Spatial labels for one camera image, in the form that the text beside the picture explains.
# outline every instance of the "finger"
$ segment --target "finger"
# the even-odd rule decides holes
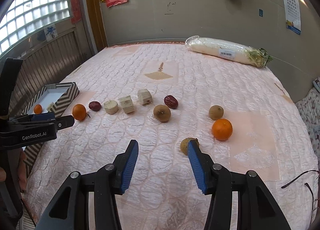
[[[27,159],[27,156],[25,154],[25,152],[23,151],[23,149],[21,148],[21,151],[20,151],[20,157],[19,157],[20,160],[23,160],[25,161]]]
[[[27,188],[27,170],[26,170],[26,164],[23,162],[23,160],[19,161],[18,178],[19,178],[20,189],[26,190],[26,188]]]
[[[5,181],[6,177],[7,177],[6,172],[4,171],[4,169],[0,167],[0,182]]]

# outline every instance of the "barcode label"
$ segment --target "barcode label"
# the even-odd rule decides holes
[[[229,49],[219,49],[219,56],[226,59],[235,59],[236,52]]]

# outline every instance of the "window grid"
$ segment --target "window grid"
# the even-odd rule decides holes
[[[0,22],[0,55],[34,31],[68,17],[68,0],[14,0]]]

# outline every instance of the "daikon radish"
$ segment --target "daikon radish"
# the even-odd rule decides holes
[[[256,67],[264,67],[272,60],[263,48],[255,49],[238,43],[211,38],[192,36],[185,42],[192,51],[232,60],[242,64],[249,64]]]

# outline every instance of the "orange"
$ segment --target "orange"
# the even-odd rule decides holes
[[[219,141],[226,141],[232,134],[232,124],[227,119],[218,119],[212,125],[212,134]]]
[[[35,114],[41,114],[42,113],[42,106],[40,104],[37,104],[34,109],[33,109],[33,112]]]
[[[87,116],[87,110],[83,104],[76,104],[72,109],[72,116],[78,120],[82,121]]]

